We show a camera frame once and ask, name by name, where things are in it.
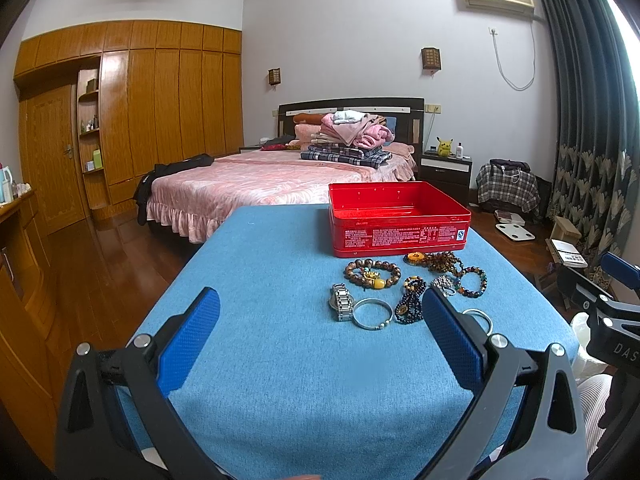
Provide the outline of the white kettle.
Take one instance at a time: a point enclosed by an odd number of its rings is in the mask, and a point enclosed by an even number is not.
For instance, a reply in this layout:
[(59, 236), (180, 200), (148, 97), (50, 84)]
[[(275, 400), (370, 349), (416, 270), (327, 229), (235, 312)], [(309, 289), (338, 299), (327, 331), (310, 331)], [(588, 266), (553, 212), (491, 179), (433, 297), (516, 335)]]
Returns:
[(14, 200), (13, 197), (13, 183), (14, 179), (12, 176), (11, 169), (8, 166), (0, 167), (1, 174), (1, 203), (2, 205), (12, 203)]

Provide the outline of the white bathroom scale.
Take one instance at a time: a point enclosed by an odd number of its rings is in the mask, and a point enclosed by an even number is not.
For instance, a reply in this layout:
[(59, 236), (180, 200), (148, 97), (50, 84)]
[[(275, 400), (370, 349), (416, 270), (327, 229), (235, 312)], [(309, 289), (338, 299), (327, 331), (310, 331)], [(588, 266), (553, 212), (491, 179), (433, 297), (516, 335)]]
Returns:
[(498, 223), (496, 229), (512, 242), (530, 242), (535, 235), (527, 231), (524, 226), (513, 223)]

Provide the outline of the dark bedside table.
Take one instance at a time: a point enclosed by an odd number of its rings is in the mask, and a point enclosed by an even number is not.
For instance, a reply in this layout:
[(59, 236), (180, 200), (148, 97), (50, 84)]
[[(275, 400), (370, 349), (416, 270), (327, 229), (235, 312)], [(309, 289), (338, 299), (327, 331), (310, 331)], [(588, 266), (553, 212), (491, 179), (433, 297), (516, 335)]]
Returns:
[(469, 203), (473, 162), (469, 156), (440, 157), (427, 152), (419, 157), (419, 179), (438, 188), (458, 203)]

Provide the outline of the left wall lamp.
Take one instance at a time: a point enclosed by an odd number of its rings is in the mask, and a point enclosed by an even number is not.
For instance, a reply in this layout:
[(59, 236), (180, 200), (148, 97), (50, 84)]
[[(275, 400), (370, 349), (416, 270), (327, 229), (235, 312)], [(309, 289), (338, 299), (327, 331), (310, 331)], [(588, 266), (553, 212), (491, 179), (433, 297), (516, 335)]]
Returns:
[(272, 68), (268, 70), (268, 84), (270, 86), (277, 86), (282, 82), (281, 70), (280, 68)]

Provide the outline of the blue table cloth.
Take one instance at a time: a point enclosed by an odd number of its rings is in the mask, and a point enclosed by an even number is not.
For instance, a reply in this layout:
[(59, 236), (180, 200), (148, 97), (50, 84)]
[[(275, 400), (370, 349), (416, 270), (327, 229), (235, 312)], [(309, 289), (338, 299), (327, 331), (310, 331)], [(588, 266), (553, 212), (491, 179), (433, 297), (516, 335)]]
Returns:
[(203, 288), (218, 292), (219, 320), (169, 399), (232, 477), (411, 479), (468, 407), (427, 326), (386, 322), (400, 286), (337, 321), (328, 300), (344, 267), (326, 207), (243, 207), (142, 322), (154, 334)]

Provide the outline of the wooden door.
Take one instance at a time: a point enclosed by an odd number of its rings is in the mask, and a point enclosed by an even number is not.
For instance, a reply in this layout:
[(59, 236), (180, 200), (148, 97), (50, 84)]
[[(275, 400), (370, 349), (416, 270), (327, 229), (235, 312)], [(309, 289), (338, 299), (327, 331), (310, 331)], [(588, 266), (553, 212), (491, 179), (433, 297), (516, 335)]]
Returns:
[(73, 87), (48, 89), (20, 103), (23, 178), (35, 189), (49, 234), (85, 219), (73, 132)]

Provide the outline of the pink covered bed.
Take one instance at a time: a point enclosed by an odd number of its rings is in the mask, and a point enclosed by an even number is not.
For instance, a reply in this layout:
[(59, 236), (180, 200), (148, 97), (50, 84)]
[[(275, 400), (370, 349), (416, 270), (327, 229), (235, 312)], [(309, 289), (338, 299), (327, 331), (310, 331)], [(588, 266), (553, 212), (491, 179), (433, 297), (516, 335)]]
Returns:
[(145, 219), (200, 244), (244, 206), (326, 204), (331, 183), (406, 182), (414, 179), (413, 148), (386, 146), (378, 169), (302, 159), (299, 151), (248, 151), (156, 178)]

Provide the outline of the silver metal wristwatch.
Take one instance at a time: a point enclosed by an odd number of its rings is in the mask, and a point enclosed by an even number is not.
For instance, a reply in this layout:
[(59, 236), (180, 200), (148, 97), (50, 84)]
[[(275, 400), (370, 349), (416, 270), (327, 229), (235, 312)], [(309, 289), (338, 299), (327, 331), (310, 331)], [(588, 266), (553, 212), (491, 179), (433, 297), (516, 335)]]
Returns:
[(345, 284), (334, 284), (331, 287), (329, 305), (335, 311), (338, 322), (352, 320), (355, 301)]

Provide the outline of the right wall lamp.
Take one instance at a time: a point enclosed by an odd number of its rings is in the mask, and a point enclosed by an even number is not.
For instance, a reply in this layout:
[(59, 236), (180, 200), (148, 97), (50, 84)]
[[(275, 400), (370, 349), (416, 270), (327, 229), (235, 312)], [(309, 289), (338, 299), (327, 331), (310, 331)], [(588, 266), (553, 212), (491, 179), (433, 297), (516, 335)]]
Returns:
[(439, 48), (425, 47), (421, 49), (422, 68), (435, 73), (442, 69), (442, 56)]

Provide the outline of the wall lamp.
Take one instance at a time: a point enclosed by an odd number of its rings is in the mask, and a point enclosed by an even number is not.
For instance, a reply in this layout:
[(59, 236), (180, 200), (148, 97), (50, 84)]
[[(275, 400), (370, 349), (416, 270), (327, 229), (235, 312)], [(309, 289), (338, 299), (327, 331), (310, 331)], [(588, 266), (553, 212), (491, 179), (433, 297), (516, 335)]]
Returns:
[(270, 86), (277, 86), (282, 82), (281, 70), (280, 68), (272, 68), (268, 70), (268, 84)]
[(422, 68), (435, 73), (442, 69), (442, 56), (439, 48), (425, 47), (421, 49)]

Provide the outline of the dark wooden headboard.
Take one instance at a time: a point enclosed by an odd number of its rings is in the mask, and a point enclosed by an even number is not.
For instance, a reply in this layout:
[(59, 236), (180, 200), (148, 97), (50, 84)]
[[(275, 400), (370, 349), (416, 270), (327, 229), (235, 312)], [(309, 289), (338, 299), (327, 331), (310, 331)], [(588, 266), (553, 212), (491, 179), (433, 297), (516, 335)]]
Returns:
[(278, 136), (294, 136), (297, 125), (321, 124), (327, 114), (339, 118), (358, 118), (365, 114), (393, 133), (383, 148), (393, 148), (395, 158), (403, 159), (416, 176), (424, 144), (426, 103), (416, 96), (382, 98), (341, 98), (281, 104), (277, 110)]

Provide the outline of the wooden side cabinet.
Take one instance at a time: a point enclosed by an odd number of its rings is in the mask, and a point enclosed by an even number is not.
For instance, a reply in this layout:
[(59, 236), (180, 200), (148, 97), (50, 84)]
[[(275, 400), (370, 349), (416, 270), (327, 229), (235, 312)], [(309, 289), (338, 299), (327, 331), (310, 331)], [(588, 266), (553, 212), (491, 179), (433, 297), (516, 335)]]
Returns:
[(29, 191), (1, 207), (1, 403), (48, 468), (58, 419), (47, 346), (54, 289), (47, 228)]

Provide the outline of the plaid bag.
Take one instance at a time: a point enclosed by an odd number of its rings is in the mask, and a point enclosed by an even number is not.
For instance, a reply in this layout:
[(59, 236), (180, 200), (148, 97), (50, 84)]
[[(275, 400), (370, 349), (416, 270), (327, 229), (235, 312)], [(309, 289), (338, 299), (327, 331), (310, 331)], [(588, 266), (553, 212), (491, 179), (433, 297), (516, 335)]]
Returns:
[(528, 214), (540, 202), (537, 179), (527, 162), (491, 159), (478, 170), (476, 186), (480, 204), (493, 200), (518, 207)]

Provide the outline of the yellow pikachu toy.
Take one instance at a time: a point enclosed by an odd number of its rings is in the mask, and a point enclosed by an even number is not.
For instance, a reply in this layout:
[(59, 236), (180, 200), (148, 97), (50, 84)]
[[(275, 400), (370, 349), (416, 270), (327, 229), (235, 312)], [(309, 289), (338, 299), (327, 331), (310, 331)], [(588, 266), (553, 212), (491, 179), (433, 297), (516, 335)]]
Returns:
[(437, 138), (438, 145), (436, 148), (437, 155), (439, 157), (449, 157), (451, 155), (452, 139), (442, 140), (441, 138)]

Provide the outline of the black jacket on bed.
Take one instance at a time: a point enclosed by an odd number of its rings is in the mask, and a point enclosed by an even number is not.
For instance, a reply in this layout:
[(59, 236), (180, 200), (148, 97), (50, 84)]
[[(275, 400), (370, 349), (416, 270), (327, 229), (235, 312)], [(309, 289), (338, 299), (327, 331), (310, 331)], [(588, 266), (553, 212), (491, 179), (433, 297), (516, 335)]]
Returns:
[(137, 222), (139, 226), (146, 223), (146, 204), (152, 195), (153, 182), (162, 177), (178, 174), (178, 172), (191, 170), (198, 167), (207, 167), (214, 162), (213, 156), (203, 153), (187, 159), (171, 162), (170, 164), (156, 164), (154, 168), (145, 174), (139, 181), (132, 199), (136, 203)]

